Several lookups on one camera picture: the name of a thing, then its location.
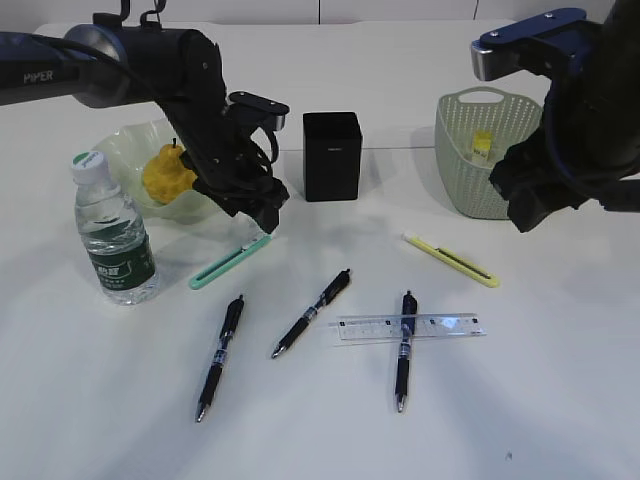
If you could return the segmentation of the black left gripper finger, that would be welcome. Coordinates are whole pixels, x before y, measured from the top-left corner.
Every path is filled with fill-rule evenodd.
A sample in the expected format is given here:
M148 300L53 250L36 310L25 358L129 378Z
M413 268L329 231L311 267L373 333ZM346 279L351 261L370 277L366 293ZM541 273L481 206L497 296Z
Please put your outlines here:
M253 205L249 209L248 216L266 234L271 234L279 225L279 209L270 204Z

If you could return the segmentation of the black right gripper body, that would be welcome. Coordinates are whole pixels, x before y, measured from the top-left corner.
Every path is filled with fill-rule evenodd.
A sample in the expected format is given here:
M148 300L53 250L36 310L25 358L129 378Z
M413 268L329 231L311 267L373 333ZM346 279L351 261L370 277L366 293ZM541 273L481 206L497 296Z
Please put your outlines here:
M542 130L509 147L493 168L490 182L508 203L509 220L522 233L531 231L558 210L577 209L589 200L560 179L551 164Z

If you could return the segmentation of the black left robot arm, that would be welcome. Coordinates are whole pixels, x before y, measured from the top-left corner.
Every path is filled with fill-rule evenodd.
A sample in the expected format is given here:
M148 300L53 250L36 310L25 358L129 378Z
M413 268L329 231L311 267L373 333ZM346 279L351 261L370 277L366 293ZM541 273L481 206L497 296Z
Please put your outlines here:
M2 104L62 96L94 109L155 103L182 141L194 189L265 233L278 226L289 193L273 173L275 134L289 108L228 92L219 46L202 32L82 24L63 38L2 33Z

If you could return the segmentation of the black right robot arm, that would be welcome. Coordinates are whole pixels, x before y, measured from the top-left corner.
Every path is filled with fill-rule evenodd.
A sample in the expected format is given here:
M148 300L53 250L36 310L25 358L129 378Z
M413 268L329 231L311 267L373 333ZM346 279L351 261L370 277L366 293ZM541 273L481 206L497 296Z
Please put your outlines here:
M638 211L638 2L615 2L603 23L580 8L547 11L483 34L471 56L482 81L519 71L550 81L539 126L490 174L520 232L589 200Z

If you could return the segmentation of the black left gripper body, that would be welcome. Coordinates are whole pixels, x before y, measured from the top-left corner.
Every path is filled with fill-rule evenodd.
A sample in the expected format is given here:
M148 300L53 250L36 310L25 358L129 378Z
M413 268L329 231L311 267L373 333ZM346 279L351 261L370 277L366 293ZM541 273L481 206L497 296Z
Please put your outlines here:
M192 189L213 200L228 215L248 215L256 204L270 204L280 209L289 199L281 180L273 173L273 162L247 134L229 139L212 135L182 137L184 166L196 174Z

